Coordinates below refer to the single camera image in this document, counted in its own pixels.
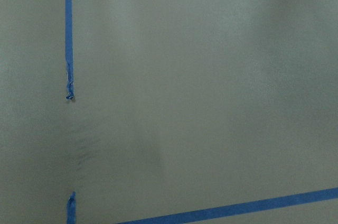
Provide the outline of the blue tape strip lower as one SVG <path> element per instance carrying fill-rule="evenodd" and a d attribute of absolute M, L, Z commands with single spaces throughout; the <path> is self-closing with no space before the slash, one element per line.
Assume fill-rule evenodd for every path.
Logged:
<path fill-rule="evenodd" d="M 76 224 L 76 193 L 73 191 L 69 196 L 67 206 L 66 224 Z"/>

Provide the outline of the blue tape strip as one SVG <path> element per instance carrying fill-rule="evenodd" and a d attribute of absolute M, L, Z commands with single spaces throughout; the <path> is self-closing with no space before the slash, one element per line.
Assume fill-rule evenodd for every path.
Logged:
<path fill-rule="evenodd" d="M 65 64 L 68 93 L 66 99 L 72 100 L 74 98 L 72 0 L 65 0 Z"/>
<path fill-rule="evenodd" d="M 76 224 L 76 193 L 73 191 L 69 196 L 67 206 L 66 224 Z"/>

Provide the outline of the blue tape strip upper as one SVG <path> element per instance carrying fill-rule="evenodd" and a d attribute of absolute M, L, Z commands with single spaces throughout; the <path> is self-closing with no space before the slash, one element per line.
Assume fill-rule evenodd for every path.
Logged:
<path fill-rule="evenodd" d="M 72 0 L 65 0 L 65 64 L 68 93 L 66 99 L 72 100 L 74 98 Z"/>

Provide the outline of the blue tape strip diagonal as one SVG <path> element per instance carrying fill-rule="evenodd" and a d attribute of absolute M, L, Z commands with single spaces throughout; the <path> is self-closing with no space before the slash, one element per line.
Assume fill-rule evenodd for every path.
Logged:
<path fill-rule="evenodd" d="M 190 223 L 333 199 L 337 199 L 337 188 L 133 220 L 128 221 L 128 223 Z"/>

